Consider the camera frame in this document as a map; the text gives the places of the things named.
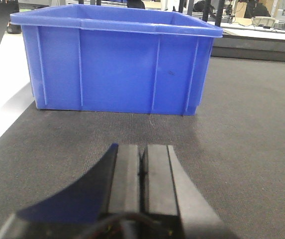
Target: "plastic storage box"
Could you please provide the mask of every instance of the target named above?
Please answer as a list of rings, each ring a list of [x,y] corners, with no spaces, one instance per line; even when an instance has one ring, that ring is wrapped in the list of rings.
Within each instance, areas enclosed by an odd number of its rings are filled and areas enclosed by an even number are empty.
[[[38,109],[194,115],[222,29],[178,12],[66,5],[22,25]]]

